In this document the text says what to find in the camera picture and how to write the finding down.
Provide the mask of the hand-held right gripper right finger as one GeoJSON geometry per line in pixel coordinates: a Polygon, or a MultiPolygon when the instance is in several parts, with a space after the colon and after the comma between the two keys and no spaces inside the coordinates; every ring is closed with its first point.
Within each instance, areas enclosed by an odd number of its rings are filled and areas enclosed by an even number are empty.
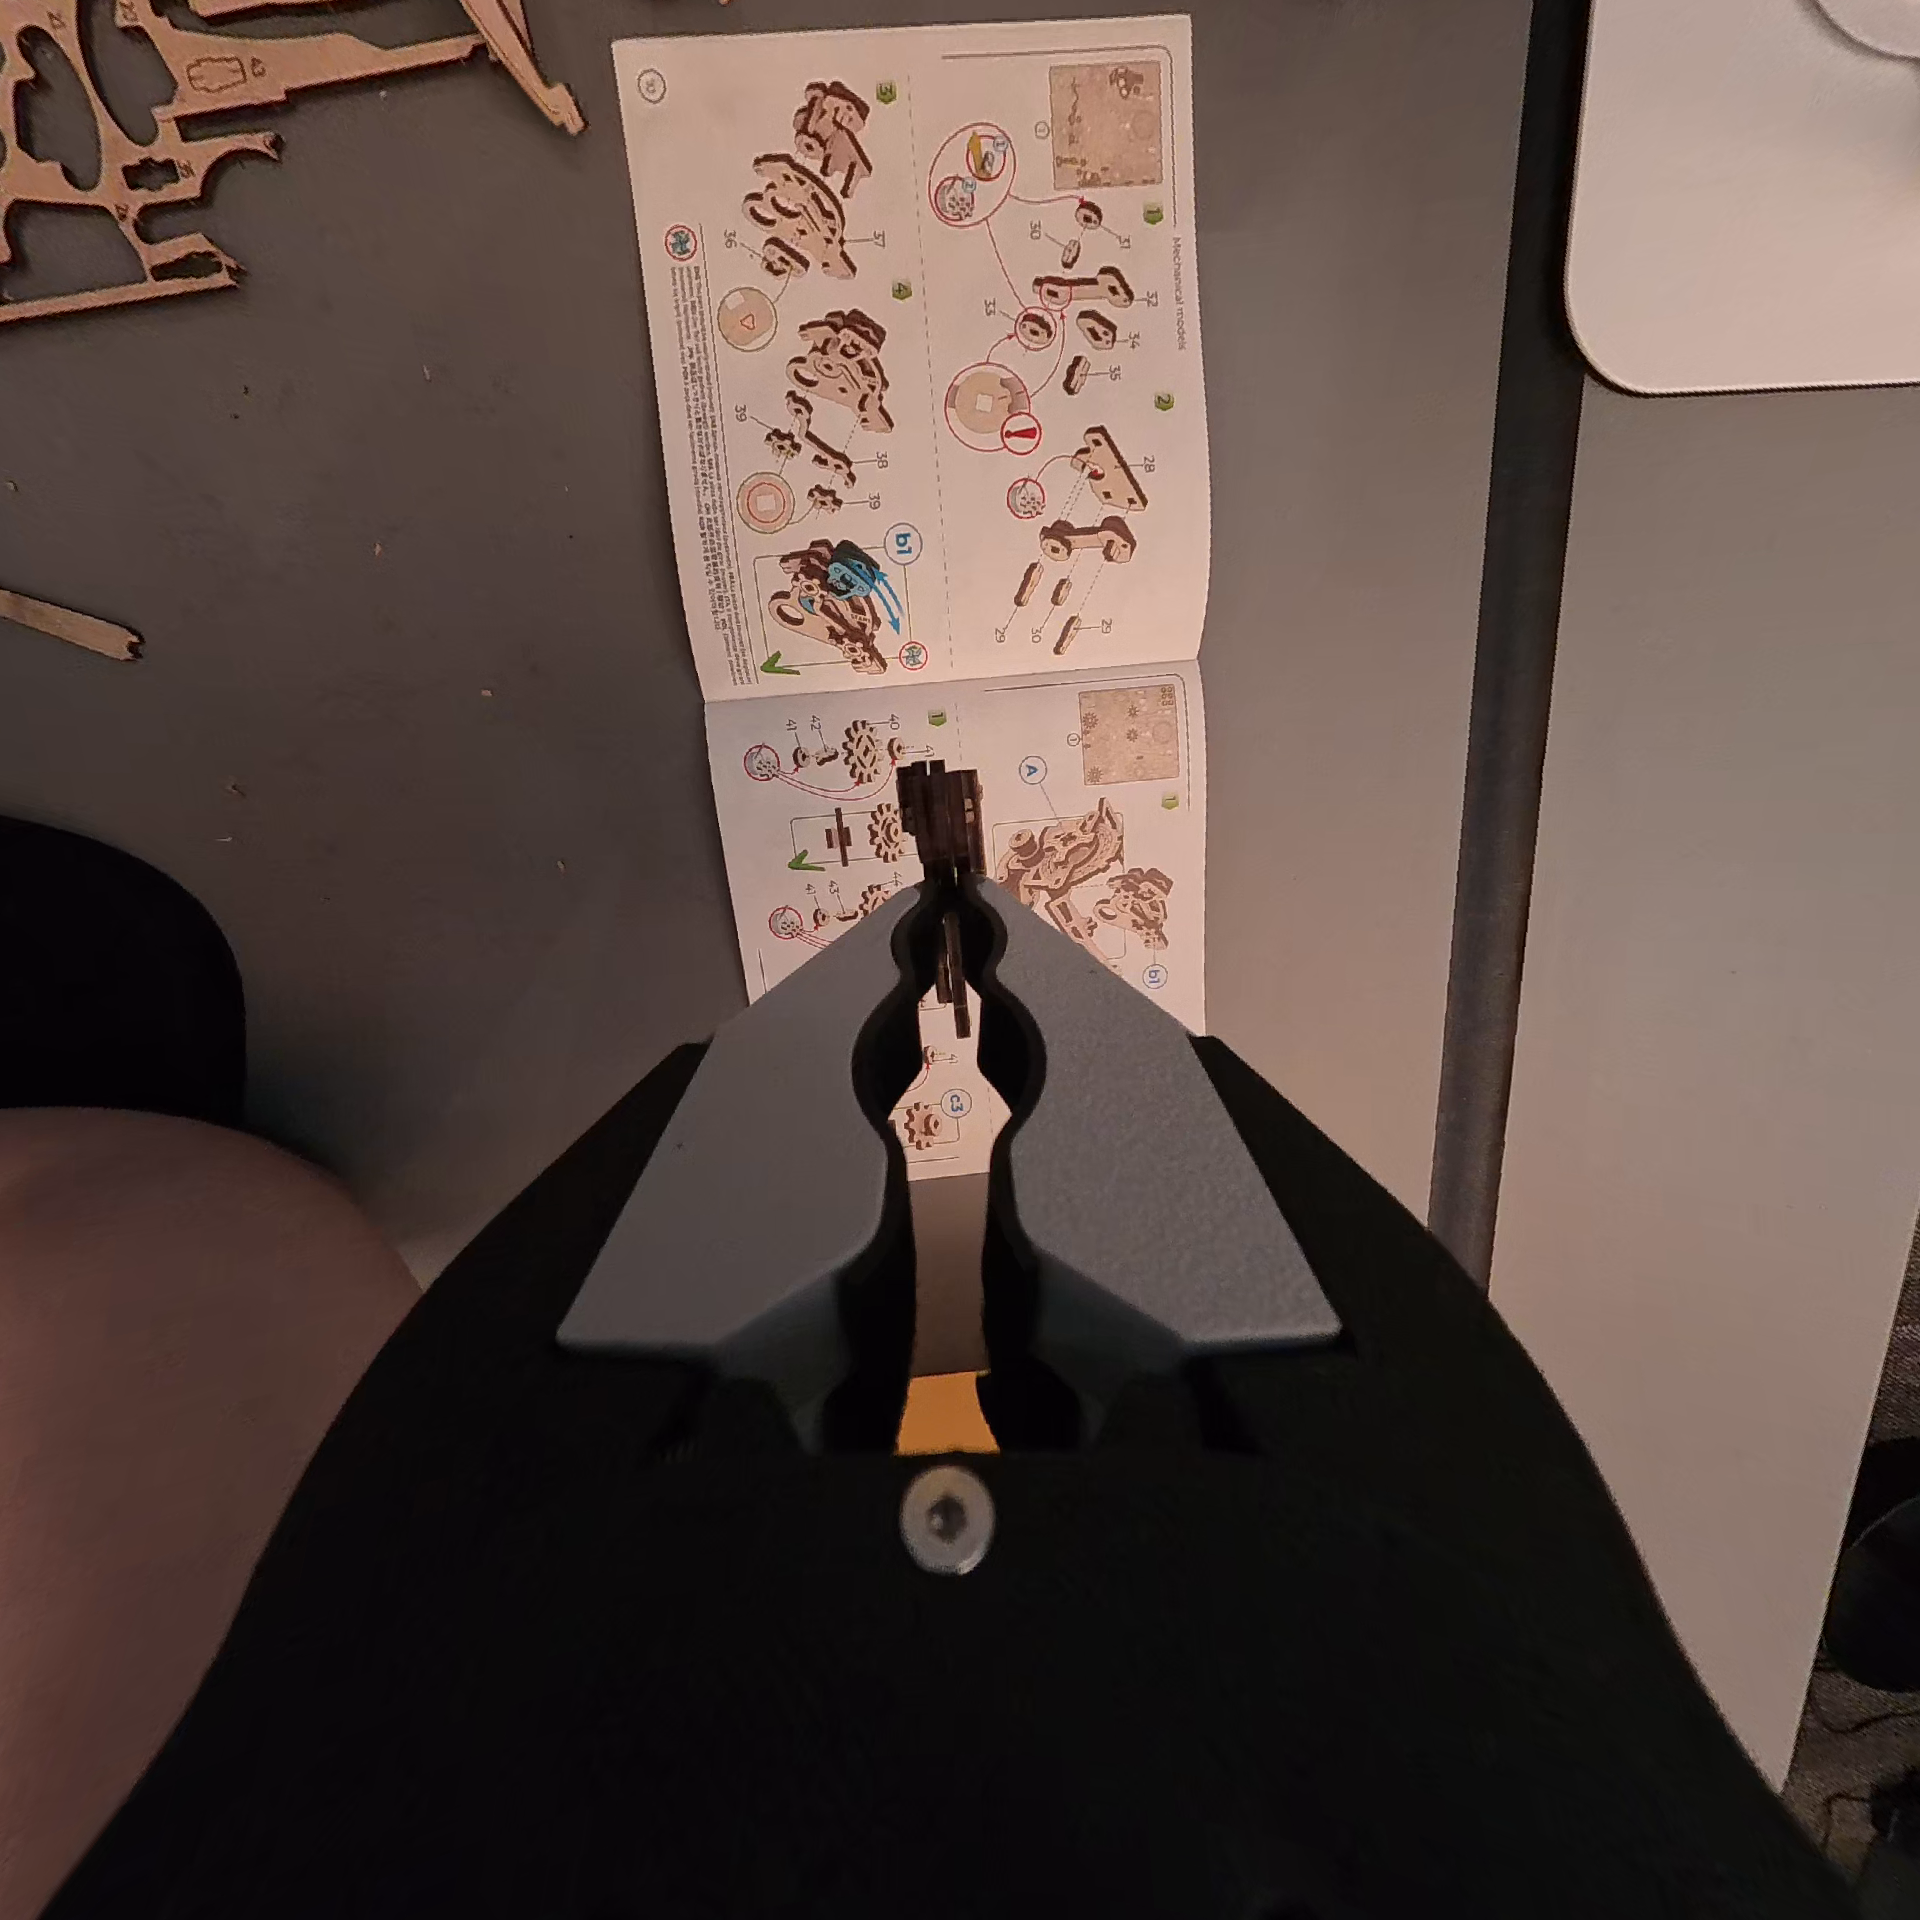
{"type": "Polygon", "coordinates": [[[965,884],[993,1148],[980,1405],[1010,1452],[1093,1439],[1121,1394],[1316,1354],[1342,1318],[1198,1037],[993,879],[965,884]]]}

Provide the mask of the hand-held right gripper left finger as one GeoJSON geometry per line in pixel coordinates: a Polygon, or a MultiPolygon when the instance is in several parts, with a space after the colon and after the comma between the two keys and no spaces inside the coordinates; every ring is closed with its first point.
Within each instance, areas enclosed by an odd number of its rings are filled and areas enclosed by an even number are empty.
{"type": "Polygon", "coordinates": [[[810,1452],[892,1453],[917,1327],[893,1109],[924,1064],[926,882],[722,1023],[557,1343],[772,1391],[810,1452]]]}

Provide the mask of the small wooden model assembly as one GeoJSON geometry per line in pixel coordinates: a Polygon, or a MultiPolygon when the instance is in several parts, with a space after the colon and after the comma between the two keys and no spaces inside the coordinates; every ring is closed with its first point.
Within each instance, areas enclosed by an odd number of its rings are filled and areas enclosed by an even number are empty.
{"type": "Polygon", "coordinates": [[[897,773],[897,802],[902,834],[914,842],[924,870],[930,986],[952,1011],[956,1037],[970,1040],[968,912],[985,872],[979,776],[942,759],[917,759],[897,773]]]}

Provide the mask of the punched wooden parts sheet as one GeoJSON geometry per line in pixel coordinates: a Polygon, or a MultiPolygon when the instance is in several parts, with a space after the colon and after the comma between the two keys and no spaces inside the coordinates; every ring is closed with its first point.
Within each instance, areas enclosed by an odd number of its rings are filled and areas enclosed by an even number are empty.
{"type": "Polygon", "coordinates": [[[461,2],[465,28],[436,38],[387,46],[358,31],[240,35],[233,20],[291,14],[294,4],[205,2],[186,4],[189,22],[170,16],[168,4],[114,2],[107,7],[116,35],[144,42],[157,56],[171,96],[153,109],[153,132],[138,135],[112,109],[85,37],[85,4],[5,2],[5,267],[16,264],[14,216],[35,213],[102,214],[129,244],[138,274],[76,293],[5,295],[2,323],[66,319],[116,306],[156,304],[233,288],[245,267],[203,230],[156,235],[153,213],[194,207],[229,159],[282,155],[270,131],[198,132],[202,120],[270,112],[320,88],[400,80],[486,56],[512,77],[544,120],[571,136],[585,116],[569,86],[542,70],[533,29],[522,2],[461,2]],[[59,53],[81,86],[88,120],[99,143],[99,168],[88,183],[58,159],[43,157],[21,135],[21,94],[35,85],[35,44],[59,53]]]}

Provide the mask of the yellow plastic bin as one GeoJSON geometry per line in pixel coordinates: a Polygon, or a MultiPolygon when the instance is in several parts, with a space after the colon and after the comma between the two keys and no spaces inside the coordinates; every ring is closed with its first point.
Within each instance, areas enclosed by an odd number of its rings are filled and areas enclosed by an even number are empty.
{"type": "Polygon", "coordinates": [[[977,1368],[913,1375],[897,1428],[898,1456],[993,1456],[1000,1439],[980,1405],[977,1368]]]}

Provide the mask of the person's leg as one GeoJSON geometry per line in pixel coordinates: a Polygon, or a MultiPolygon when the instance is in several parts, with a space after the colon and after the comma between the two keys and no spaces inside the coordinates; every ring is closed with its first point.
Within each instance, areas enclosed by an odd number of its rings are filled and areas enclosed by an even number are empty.
{"type": "Polygon", "coordinates": [[[134,1110],[5,1112],[5,1915],[42,1911],[173,1733],[416,1299],[291,1152],[134,1110]]]}

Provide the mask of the black wrist rest pad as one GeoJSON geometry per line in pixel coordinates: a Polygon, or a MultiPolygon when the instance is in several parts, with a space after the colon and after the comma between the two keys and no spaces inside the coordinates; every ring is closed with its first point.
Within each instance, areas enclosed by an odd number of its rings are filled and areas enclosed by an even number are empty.
{"type": "Polygon", "coordinates": [[[198,898],[139,856],[2,820],[2,1109],[245,1125],[243,971],[198,898]]]}

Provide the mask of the paper instruction booklet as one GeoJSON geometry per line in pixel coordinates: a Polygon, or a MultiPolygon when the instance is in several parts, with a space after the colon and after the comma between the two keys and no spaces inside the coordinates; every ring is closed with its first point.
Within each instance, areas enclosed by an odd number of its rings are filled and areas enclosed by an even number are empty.
{"type": "Polygon", "coordinates": [[[985,872],[1208,1027],[1211,474],[1185,14],[613,44],[670,528],[757,999],[985,872]]]}

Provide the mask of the thin wooden stick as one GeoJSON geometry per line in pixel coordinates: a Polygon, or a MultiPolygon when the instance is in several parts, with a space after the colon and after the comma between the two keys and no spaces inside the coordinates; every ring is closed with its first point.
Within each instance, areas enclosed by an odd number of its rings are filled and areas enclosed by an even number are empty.
{"type": "Polygon", "coordinates": [[[0,615],[5,621],[26,631],[114,663],[134,663],[144,656],[144,637],[134,631],[101,615],[48,603],[26,592],[0,590],[0,615]]]}

